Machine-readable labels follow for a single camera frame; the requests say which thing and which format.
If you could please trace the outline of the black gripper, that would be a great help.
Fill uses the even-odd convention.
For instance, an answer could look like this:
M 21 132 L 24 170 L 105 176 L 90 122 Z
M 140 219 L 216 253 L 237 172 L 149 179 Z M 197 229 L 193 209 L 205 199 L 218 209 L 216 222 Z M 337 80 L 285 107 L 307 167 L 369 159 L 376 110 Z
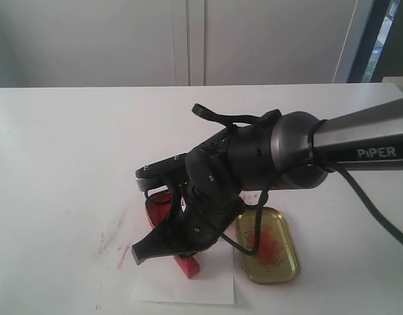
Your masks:
M 147 259 L 193 255 L 214 245 L 232 221 L 246 210 L 236 194 L 174 193 L 168 224 L 162 222 L 131 247 L 137 264 Z

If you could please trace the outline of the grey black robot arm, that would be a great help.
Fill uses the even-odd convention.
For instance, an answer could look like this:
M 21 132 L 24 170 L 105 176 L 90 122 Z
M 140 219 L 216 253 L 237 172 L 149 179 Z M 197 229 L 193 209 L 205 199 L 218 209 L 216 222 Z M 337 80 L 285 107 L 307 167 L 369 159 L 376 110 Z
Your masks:
M 243 191 L 260 192 L 254 207 L 254 242 L 240 247 L 255 255 L 261 216 L 271 190 L 311 189 L 339 173 L 374 219 L 403 246 L 403 232 L 376 208 L 352 171 L 403 170 L 403 98 L 333 119 L 272 110 L 221 115 L 201 104 L 193 113 L 223 129 L 191 151 L 146 165 L 135 173 L 147 202 L 153 189 L 171 193 L 167 217 L 135 243 L 137 264 L 167 256 L 190 257 L 209 249 L 245 212 Z

